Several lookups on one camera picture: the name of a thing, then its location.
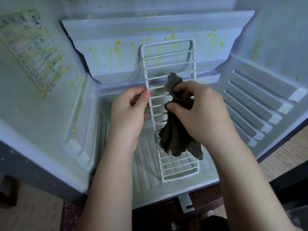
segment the person's right arm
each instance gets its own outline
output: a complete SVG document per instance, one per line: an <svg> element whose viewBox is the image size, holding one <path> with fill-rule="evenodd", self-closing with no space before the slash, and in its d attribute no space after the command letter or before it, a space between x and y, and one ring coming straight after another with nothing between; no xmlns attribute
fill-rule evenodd
<svg viewBox="0 0 308 231"><path fill-rule="evenodd" d="M255 157L237 134L222 96L194 81L180 83L173 90L195 97L191 110L176 103L168 103L167 108L213 158L230 229L294 230Z"/></svg>

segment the forearm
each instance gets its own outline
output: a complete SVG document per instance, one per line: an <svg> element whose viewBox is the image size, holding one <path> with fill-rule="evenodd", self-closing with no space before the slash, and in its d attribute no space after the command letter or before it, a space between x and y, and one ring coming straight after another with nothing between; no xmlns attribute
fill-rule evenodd
<svg viewBox="0 0 308 231"><path fill-rule="evenodd" d="M131 145L108 140L83 210L79 230L131 230Z"/></svg>
<svg viewBox="0 0 308 231"><path fill-rule="evenodd" d="M283 207L236 131L209 147L231 230L293 230Z"/></svg>

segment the wire rack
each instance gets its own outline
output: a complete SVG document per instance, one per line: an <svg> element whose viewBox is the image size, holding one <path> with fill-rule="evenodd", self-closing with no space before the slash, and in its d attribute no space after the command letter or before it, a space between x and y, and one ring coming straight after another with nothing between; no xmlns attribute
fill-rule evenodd
<svg viewBox="0 0 308 231"><path fill-rule="evenodd" d="M167 54L156 54L154 56L147 56L145 55L145 50L148 47L158 47L162 45L168 45L168 44L175 44L178 43L180 45L181 42L189 42L190 46L188 49L185 50L178 50L178 51L173 51ZM145 79L145 84L146 84L146 89L148 91L150 90L158 90L158 89L163 89L165 88L165 85L161 86L149 86L149 81L154 82L154 80L162 80L163 78L168 77L169 74L167 75L161 75L161 76L152 76L148 77L148 71L149 70L160 70L160 69L166 69L166 68L176 68L177 66L187 66L189 65L192 66L192 70L184 71L177 73L177 75L185 75L189 74L192 76L192 78L195 80L196 79L196 60L195 60L195 41L193 38L181 38L181 39L175 39L175 40L168 40L168 41L163 41L163 42L152 42L152 43L145 43L142 44L140 47L140 54L141 54L141 60L142 60L142 68L144 72L144 79ZM162 58L167 58L171 56L176 56L179 54L188 54L187 61L175 61L169 64L159 64L157 63L157 59L162 59ZM156 63L151 64L150 66L146 66L149 63L149 60L154 60ZM151 114L151 121L152 121L152 127L154 131L154 136L155 136L155 141L156 141L156 152L158 156L158 163L159 163L159 169L160 169L160 176L161 180L163 182L169 182L169 181L174 181L182 178L186 178L189 176L192 176L194 174L197 174L199 172L199 160L196 159L190 152L186 151L181 154L179 157L174 157L172 155L168 155L164 152L164 150L159 146L160 142L160 137L158 135L160 129L164 127L166 124L167 120L156 120L158 117L165 117L167 119L167 112L165 111L160 111L158 113L154 112L153 109L158 108L158 107L163 107L166 103L166 98L169 94L164 93L164 94L159 94L155 95L150 98L149 100L149 109L150 109L150 114Z"/></svg>

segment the specification label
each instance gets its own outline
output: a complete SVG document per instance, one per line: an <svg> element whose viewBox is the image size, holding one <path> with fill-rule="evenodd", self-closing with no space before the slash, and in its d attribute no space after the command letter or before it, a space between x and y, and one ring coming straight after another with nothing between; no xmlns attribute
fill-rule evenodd
<svg viewBox="0 0 308 231"><path fill-rule="evenodd" d="M51 91L64 63L37 12L0 16L0 38L40 90Z"/></svg>

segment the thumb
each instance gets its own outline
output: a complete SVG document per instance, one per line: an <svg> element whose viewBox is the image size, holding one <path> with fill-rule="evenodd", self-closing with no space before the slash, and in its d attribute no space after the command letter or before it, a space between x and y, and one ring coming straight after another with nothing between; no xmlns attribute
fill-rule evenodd
<svg viewBox="0 0 308 231"><path fill-rule="evenodd" d="M183 108L181 105L174 102L169 102L167 104L167 109L173 112L182 123L187 120L189 110Z"/></svg>
<svg viewBox="0 0 308 231"><path fill-rule="evenodd" d="M134 107L138 109L142 109L142 111L144 111L145 107L147 106L149 102L149 98L150 98L150 93L148 91L144 91L143 93L141 93Z"/></svg>

